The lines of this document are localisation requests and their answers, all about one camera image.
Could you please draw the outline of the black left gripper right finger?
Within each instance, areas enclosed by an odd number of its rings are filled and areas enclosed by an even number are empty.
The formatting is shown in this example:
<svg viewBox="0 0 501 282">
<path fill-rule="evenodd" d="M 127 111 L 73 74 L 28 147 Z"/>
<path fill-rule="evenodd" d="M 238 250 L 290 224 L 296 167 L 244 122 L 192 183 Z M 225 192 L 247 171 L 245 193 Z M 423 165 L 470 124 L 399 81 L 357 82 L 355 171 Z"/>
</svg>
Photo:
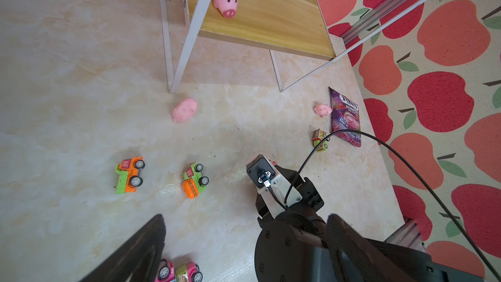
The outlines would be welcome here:
<svg viewBox="0 0 501 282">
<path fill-rule="evenodd" d="M 362 281 L 413 280 L 337 214 L 327 218 L 327 247 L 337 281 L 350 281 L 352 277 L 343 255 L 354 265 Z"/>
</svg>

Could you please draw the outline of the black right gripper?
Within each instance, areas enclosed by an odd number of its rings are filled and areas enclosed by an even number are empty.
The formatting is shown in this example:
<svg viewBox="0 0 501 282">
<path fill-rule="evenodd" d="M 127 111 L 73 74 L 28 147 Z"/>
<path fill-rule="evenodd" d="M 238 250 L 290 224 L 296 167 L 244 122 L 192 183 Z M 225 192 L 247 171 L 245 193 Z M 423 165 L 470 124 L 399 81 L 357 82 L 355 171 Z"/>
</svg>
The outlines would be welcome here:
<svg viewBox="0 0 501 282">
<path fill-rule="evenodd" d="M 325 228 L 325 221 L 318 215 L 324 201 L 312 181 L 278 165 L 273 169 L 276 176 L 270 178 L 269 187 L 257 189 L 255 206 L 260 228 L 275 219 L 299 229 Z"/>
</svg>

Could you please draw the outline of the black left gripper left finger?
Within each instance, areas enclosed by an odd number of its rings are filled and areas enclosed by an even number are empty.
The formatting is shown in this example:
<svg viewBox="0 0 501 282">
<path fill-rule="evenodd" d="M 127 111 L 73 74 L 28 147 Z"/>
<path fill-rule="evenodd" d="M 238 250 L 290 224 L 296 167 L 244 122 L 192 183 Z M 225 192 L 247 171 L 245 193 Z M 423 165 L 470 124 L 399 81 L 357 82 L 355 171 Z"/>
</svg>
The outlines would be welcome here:
<svg viewBox="0 0 501 282">
<path fill-rule="evenodd" d="M 165 237 L 164 218 L 157 214 L 82 281 L 154 281 Z"/>
</svg>

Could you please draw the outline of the wooden two-tier shelf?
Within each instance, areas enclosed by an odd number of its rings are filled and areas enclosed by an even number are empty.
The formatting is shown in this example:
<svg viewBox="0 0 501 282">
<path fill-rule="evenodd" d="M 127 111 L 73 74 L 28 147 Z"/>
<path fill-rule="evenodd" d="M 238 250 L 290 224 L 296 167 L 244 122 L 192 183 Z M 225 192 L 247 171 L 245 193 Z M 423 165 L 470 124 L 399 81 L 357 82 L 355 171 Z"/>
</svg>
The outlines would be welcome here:
<svg viewBox="0 0 501 282">
<path fill-rule="evenodd" d="M 168 0 L 160 0 L 168 91 L 180 84 L 198 37 L 223 40 L 324 60 L 322 70 L 352 52 L 337 55 L 317 0 L 243 0 L 237 15 L 227 18 L 218 13 L 212 0 L 182 0 L 187 35 L 179 60 L 173 63 Z"/>
</svg>

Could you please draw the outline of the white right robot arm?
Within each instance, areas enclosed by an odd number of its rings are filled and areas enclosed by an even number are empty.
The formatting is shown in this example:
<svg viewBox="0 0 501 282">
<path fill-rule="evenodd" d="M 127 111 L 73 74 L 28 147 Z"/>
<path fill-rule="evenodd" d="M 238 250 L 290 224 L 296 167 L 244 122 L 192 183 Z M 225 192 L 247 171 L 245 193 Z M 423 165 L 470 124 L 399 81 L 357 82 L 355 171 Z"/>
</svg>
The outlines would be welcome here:
<svg viewBox="0 0 501 282">
<path fill-rule="evenodd" d="M 366 239 L 338 215 L 323 220 L 317 214 L 323 202 L 312 182 L 286 172 L 287 178 L 266 159 L 247 167 L 258 190 L 262 229 L 254 252 L 258 281 L 483 281 L 435 263 L 422 251 Z M 272 216 L 263 196 L 276 202 L 281 193 L 276 181 L 299 187 L 300 200 Z"/>
</svg>

